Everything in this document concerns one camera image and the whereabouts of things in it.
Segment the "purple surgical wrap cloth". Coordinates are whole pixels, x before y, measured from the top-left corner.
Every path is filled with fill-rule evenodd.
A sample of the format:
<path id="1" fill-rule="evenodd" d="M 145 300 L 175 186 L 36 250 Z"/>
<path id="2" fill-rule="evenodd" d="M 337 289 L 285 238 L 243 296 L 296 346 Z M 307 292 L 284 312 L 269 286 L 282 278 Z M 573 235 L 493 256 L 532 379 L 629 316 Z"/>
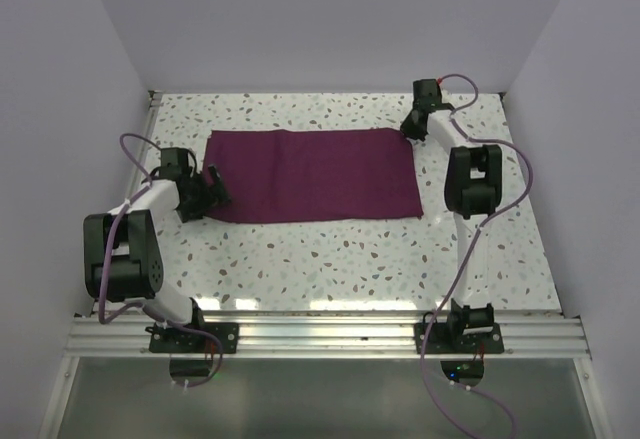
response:
<path id="1" fill-rule="evenodd" d="M 230 196 L 207 216 L 238 224 L 422 215 L 413 149 L 390 128 L 211 133 L 204 164 Z"/>

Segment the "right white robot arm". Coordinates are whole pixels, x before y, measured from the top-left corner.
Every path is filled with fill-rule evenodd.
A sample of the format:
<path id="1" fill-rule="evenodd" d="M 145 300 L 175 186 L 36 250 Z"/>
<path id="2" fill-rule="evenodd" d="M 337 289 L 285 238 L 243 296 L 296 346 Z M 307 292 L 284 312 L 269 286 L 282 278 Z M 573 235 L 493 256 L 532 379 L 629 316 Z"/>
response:
<path id="1" fill-rule="evenodd" d="M 481 236 L 483 221 L 502 200 L 502 150 L 471 139 L 454 123 L 453 112 L 454 106 L 443 99 L 440 80 L 416 80 L 412 107 L 400 131 L 407 139 L 431 138 L 448 154 L 444 201 L 456 226 L 458 272 L 453 291 L 442 303 L 449 307 L 447 343 L 464 352 L 494 325 L 488 252 Z"/>

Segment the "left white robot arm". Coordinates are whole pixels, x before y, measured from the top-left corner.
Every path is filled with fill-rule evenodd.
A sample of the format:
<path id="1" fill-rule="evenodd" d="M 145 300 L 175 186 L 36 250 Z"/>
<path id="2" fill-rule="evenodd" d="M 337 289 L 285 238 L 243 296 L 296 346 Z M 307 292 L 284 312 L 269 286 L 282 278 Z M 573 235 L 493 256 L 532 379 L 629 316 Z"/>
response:
<path id="1" fill-rule="evenodd" d="M 96 300 L 102 324 L 131 309 L 174 326 L 172 338 L 185 351 L 201 349 L 207 326 L 197 319 L 195 300 L 164 279 L 157 224 L 175 215 L 183 222 L 200 220 L 211 208 L 226 205 L 230 195 L 215 164 L 201 168 L 185 148 L 160 150 L 160 164 L 142 171 L 139 189 L 106 213 L 83 222 L 84 276 Z"/>

